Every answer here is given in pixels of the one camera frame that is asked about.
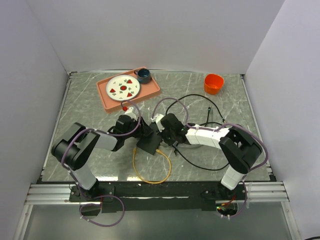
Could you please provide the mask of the black network switch box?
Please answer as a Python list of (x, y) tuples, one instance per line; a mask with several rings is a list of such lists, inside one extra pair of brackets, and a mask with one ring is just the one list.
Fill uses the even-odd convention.
[(151, 128), (152, 133), (148, 136), (143, 136), (140, 138), (136, 146), (148, 154), (154, 155), (163, 138), (155, 123), (151, 123), (149, 127)]

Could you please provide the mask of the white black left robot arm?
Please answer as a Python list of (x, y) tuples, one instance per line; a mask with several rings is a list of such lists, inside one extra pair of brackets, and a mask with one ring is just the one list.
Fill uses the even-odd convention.
[(143, 118), (135, 120), (128, 115), (118, 117), (107, 132), (86, 128), (75, 122), (56, 141), (51, 154), (68, 171), (87, 201), (94, 201), (100, 194), (99, 180), (92, 173), (87, 161), (95, 148), (116, 152), (128, 138), (150, 137), (154, 130)]

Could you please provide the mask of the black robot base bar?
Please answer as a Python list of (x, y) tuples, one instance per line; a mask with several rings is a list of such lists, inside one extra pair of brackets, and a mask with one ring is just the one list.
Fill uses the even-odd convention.
[(149, 184), (140, 181), (101, 181), (81, 194), (71, 188), (71, 203), (98, 204), (103, 213), (118, 211), (201, 210), (215, 211), (218, 201), (244, 200), (245, 188), (239, 183), (229, 190), (219, 181), (166, 181)]

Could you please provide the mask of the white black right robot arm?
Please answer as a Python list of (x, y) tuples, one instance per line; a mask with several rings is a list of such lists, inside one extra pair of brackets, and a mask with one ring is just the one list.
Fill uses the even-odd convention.
[(220, 181), (218, 193), (226, 200), (236, 194), (236, 186), (263, 153), (262, 144), (250, 131), (238, 124), (217, 127), (193, 123), (184, 125), (172, 113), (156, 114), (152, 122), (156, 124), (164, 142), (169, 146), (203, 145), (222, 150), (229, 167)]

